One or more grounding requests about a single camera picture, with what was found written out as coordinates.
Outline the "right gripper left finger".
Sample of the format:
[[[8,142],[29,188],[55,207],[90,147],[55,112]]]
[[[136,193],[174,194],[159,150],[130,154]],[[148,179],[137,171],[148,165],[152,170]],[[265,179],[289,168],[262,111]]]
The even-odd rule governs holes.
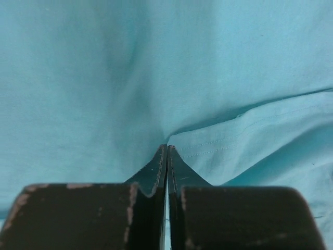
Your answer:
[[[164,249],[167,148],[123,183],[26,186],[1,230],[1,248]]]

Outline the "turquoise t-shirt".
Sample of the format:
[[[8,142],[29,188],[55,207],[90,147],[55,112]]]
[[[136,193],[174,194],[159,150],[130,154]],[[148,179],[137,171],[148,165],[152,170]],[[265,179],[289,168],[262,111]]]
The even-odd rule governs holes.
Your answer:
[[[296,188],[332,246],[332,1],[1,1],[1,218],[165,143],[213,185]]]

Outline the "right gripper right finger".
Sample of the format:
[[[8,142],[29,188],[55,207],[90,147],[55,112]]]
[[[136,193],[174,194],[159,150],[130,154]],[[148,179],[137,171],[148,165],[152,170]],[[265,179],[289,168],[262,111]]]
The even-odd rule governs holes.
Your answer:
[[[301,194],[289,187],[214,186],[168,146],[171,249],[325,249]]]

